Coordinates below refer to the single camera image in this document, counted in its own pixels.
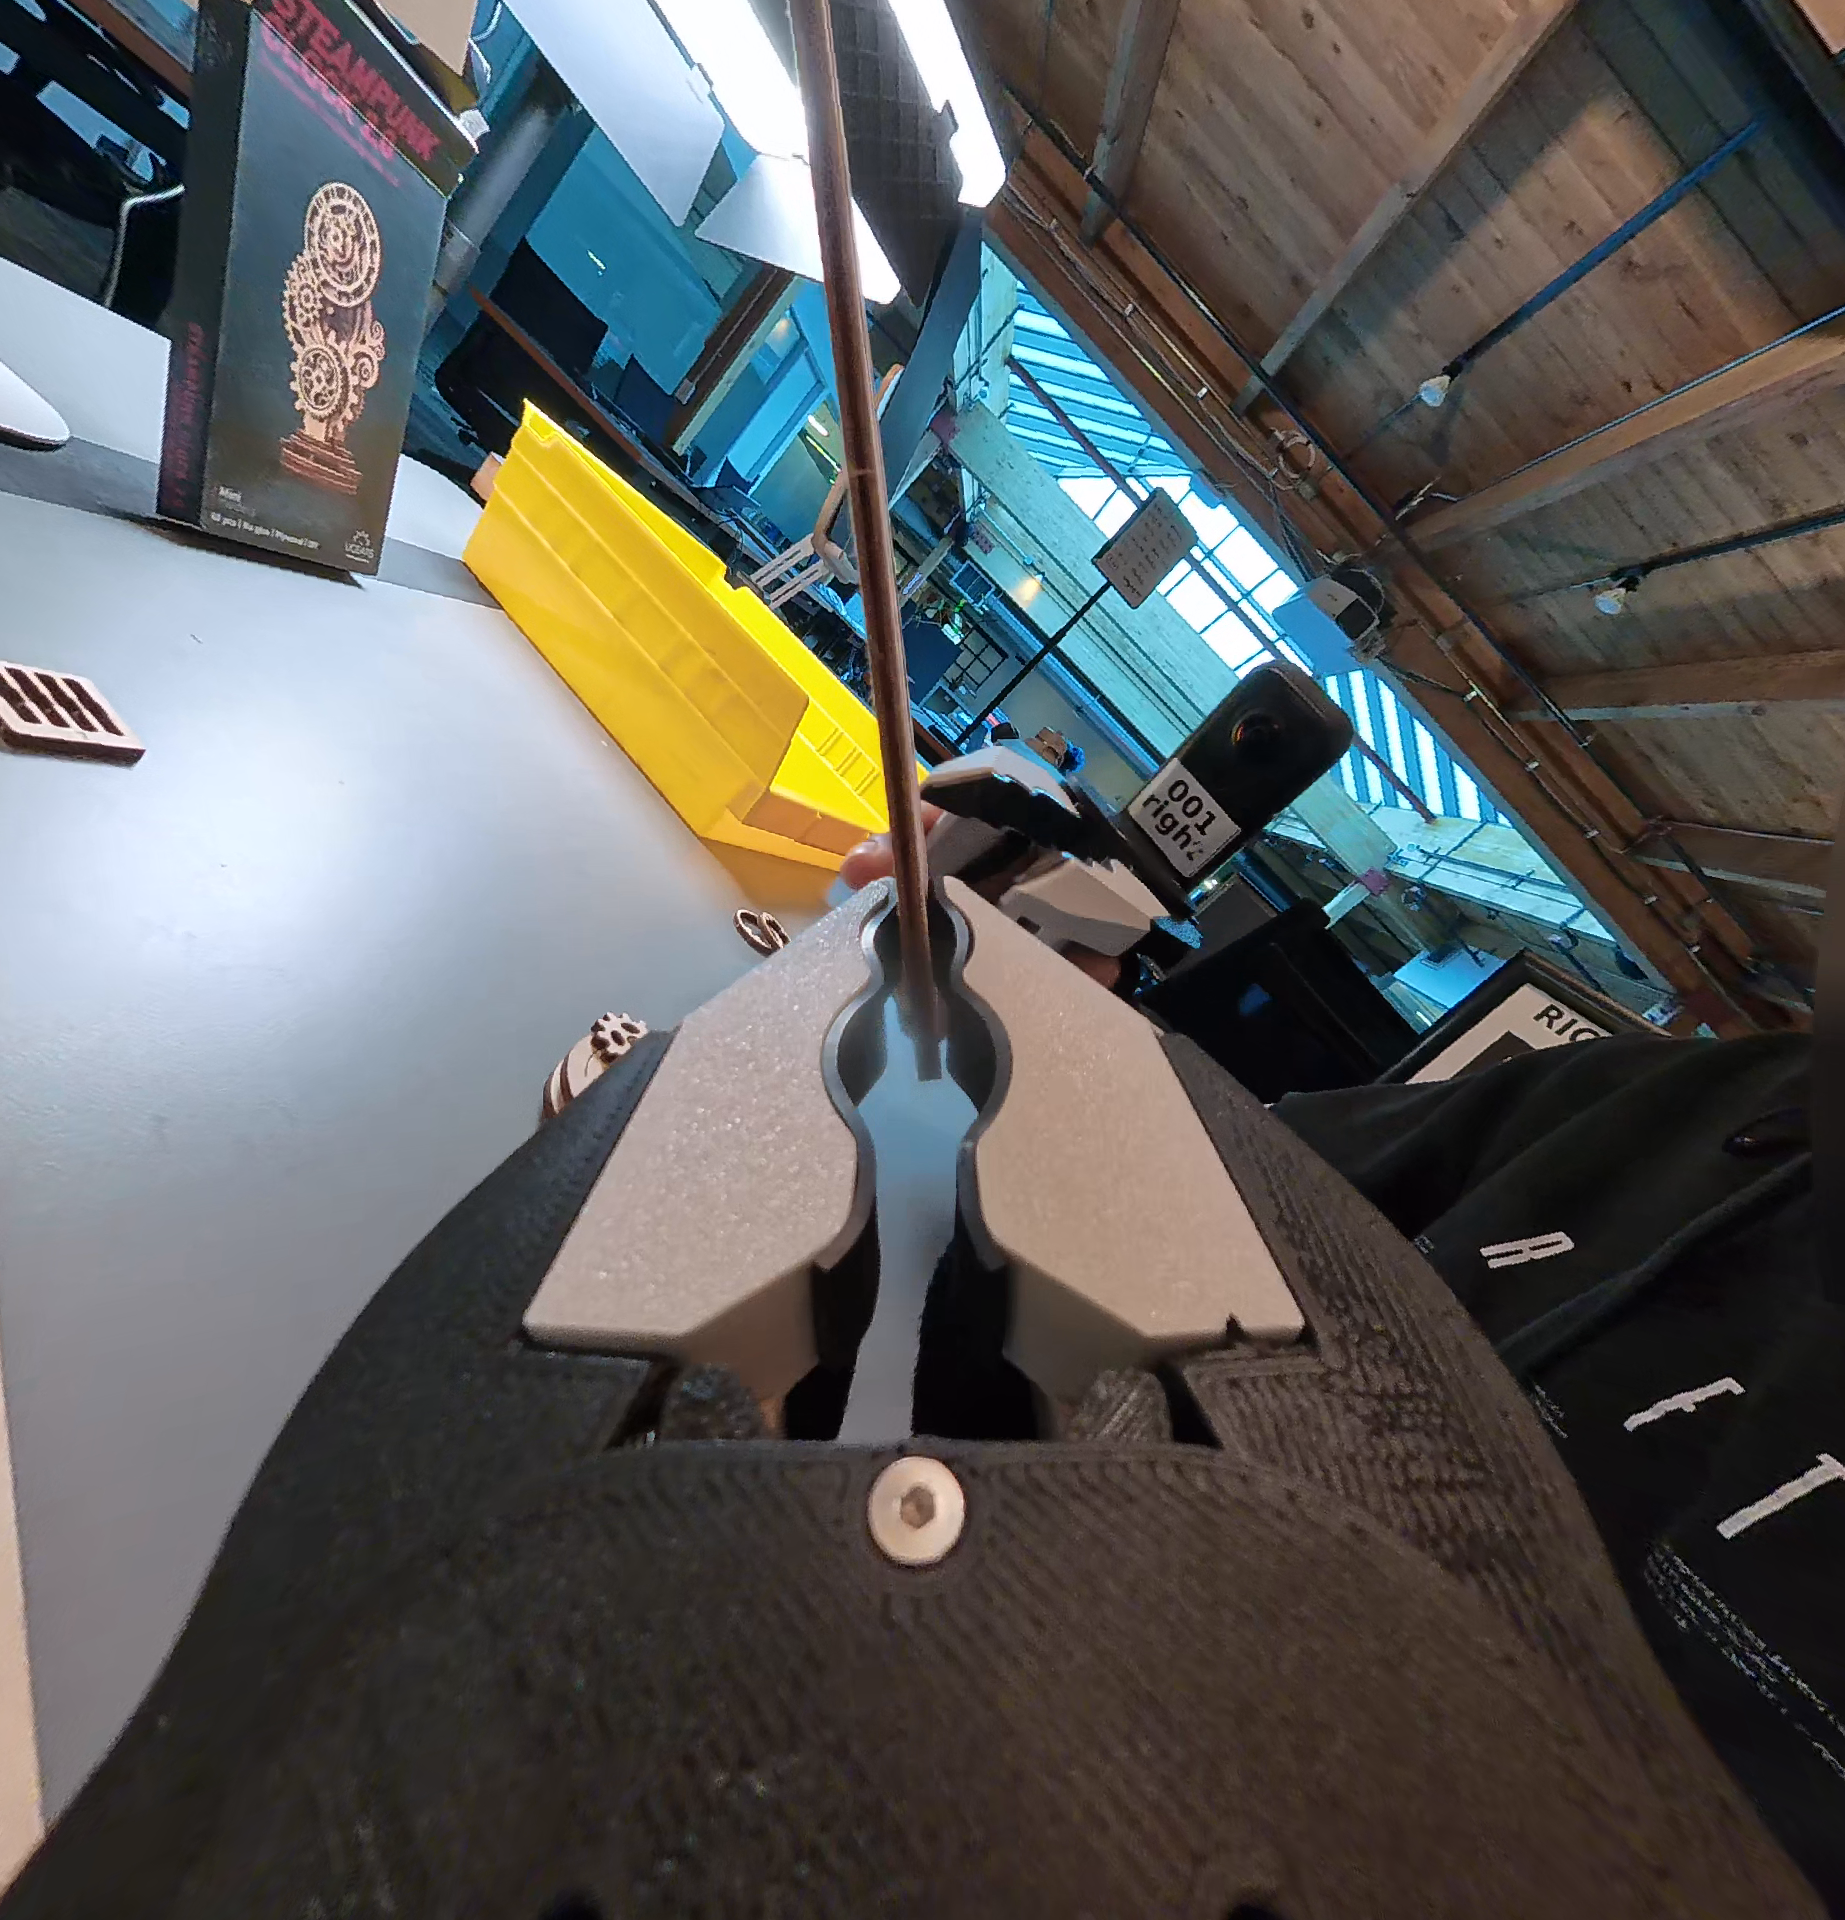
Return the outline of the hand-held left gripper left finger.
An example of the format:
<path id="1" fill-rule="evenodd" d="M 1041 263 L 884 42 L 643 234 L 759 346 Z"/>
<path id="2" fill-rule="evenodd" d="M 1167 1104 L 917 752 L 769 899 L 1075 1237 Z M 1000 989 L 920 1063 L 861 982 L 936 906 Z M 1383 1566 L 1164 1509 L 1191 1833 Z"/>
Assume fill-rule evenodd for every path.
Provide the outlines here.
<path id="1" fill-rule="evenodd" d="M 843 901 L 662 1047 L 526 1310 L 549 1351 L 715 1366 L 841 1432 L 881 1290 L 889 884 Z"/>

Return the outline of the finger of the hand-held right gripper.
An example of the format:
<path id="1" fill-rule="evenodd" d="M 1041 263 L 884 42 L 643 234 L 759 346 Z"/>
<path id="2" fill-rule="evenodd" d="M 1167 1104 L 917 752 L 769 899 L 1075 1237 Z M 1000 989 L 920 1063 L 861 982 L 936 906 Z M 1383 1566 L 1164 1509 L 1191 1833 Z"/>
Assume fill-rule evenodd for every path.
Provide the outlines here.
<path id="1" fill-rule="evenodd" d="M 1117 859 L 1048 855 L 1015 877 L 996 909 L 1051 947 L 1127 955 L 1173 916 L 1142 879 Z"/>
<path id="2" fill-rule="evenodd" d="M 984 826 L 1079 826 L 1080 808 L 1063 777 L 1022 750 L 975 750 L 934 765 L 922 801 Z"/>

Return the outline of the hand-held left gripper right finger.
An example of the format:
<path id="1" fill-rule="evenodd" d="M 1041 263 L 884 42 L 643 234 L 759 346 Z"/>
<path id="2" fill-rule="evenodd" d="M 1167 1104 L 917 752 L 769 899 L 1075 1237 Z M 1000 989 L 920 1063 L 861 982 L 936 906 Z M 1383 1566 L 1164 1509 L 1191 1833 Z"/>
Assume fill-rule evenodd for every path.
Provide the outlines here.
<path id="1" fill-rule="evenodd" d="M 1002 1300 L 1002 1355 L 1046 1399 L 1306 1313 L 1162 1036 L 957 877 L 934 885 L 948 1068 L 975 1108 L 958 1222 Z"/>

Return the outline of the wooden ring base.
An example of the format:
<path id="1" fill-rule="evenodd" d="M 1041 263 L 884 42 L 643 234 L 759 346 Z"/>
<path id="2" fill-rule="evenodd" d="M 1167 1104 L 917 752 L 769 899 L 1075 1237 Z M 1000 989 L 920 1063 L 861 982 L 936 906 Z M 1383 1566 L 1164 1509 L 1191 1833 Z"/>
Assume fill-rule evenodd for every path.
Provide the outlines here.
<path id="1" fill-rule="evenodd" d="M 620 1063 L 607 1066 L 607 1063 L 599 1060 L 591 1054 L 589 1032 L 587 1032 L 577 1044 L 573 1044 L 568 1054 L 546 1075 L 544 1090 L 543 1090 L 543 1104 L 541 1104 L 541 1124 L 549 1124 L 554 1116 L 559 1116 L 561 1113 L 566 1113 L 574 1104 L 577 1097 L 581 1097 L 586 1090 L 589 1090 L 596 1082 L 601 1082 Z"/>

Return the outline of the yellow plastic bin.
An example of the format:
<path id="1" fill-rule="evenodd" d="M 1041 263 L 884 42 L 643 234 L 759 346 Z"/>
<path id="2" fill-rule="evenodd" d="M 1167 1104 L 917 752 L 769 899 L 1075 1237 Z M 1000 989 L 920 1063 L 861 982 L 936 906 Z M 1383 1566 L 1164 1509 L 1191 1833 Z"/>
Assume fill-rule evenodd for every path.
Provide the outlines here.
<path id="1" fill-rule="evenodd" d="M 807 694 L 776 763 L 700 835 L 837 875 L 854 849 L 889 828 L 881 732 L 832 676 Z"/>
<path id="2" fill-rule="evenodd" d="M 465 563 L 706 840 L 817 859 L 785 762 L 811 697 L 676 555 L 666 517 L 526 404 Z"/>

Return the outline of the grey desk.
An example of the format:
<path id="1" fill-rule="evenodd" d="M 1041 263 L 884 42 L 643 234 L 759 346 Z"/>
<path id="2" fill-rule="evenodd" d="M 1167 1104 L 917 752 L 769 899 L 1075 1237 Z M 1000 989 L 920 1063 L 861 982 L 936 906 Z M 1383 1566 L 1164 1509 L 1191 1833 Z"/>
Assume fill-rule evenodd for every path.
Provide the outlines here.
<path id="1" fill-rule="evenodd" d="M 835 879 L 704 842 L 399 475 L 380 577 L 152 517 L 165 340 L 0 257 L 0 660 L 133 765 L 0 745 L 0 1347 L 46 1815 L 107 1753 L 275 1434 L 620 1010 L 669 1024 Z"/>

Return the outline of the person's right hand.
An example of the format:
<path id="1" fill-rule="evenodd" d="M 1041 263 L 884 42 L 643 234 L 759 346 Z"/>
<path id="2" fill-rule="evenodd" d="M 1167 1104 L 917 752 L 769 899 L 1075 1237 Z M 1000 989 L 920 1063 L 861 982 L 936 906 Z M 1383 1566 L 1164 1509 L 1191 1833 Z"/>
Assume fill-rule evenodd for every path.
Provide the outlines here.
<path id="1" fill-rule="evenodd" d="M 934 804 L 920 804 L 920 824 L 925 830 L 925 855 L 926 867 L 925 872 L 934 877 L 936 862 L 933 853 L 934 826 L 946 818 L 943 811 Z M 856 844 L 845 857 L 841 872 L 835 885 L 828 891 L 828 905 L 837 906 L 841 901 L 846 901 L 854 894 L 859 894 L 865 888 L 895 877 L 895 832 L 881 832 Z"/>

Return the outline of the grey ceiling mounted unit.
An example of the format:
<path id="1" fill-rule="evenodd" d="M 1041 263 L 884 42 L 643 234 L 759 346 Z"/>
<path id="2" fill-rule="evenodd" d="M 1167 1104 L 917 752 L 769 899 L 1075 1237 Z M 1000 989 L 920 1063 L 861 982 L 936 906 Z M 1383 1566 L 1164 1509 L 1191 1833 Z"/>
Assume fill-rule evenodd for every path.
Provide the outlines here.
<path id="1" fill-rule="evenodd" d="M 1352 657 L 1365 659 L 1394 621 L 1383 579 L 1363 561 L 1339 559 L 1324 567 L 1304 587 L 1306 600 L 1318 608 Z"/>

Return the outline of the black equipment case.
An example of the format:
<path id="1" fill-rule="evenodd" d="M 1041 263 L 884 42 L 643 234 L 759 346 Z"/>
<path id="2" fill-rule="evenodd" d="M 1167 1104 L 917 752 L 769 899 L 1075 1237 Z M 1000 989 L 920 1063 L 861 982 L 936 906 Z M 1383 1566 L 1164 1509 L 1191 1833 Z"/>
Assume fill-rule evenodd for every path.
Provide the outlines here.
<path id="1" fill-rule="evenodd" d="M 1141 1005 L 1258 1099 L 1361 1086 L 1414 1051 L 1414 1026 L 1342 947 L 1320 903 L 1274 909 L 1239 879 L 1198 906 L 1197 928 L 1198 947 Z"/>

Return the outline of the hanging white sign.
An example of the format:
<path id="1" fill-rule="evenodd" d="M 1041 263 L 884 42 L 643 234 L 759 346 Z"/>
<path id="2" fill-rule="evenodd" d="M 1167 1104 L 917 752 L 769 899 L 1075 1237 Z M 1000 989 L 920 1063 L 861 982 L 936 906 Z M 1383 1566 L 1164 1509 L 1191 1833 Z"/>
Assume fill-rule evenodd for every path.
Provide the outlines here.
<path id="1" fill-rule="evenodd" d="M 1094 567 L 1127 607 L 1138 608 L 1191 558 L 1197 542 L 1197 529 L 1174 496 L 1155 488 L 1098 548 Z"/>

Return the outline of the black framed white sign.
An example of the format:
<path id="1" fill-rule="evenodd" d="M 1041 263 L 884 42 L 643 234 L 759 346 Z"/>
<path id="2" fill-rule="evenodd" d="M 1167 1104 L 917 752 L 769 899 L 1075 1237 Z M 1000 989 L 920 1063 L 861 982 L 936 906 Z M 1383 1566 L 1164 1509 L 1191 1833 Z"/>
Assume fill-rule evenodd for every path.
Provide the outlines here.
<path id="1" fill-rule="evenodd" d="M 1488 973 L 1374 1082 L 1440 1082 L 1530 1052 L 1619 1036 L 1662 1039 L 1664 1028 L 1524 949 Z"/>

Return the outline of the black clock kit box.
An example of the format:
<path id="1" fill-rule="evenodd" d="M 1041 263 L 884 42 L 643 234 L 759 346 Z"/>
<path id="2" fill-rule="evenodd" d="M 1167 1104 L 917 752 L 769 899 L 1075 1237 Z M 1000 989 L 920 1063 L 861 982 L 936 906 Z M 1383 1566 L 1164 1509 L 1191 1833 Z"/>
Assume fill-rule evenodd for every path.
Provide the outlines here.
<path id="1" fill-rule="evenodd" d="M 375 575 L 474 147 L 378 5 L 196 9 L 156 513 Z"/>

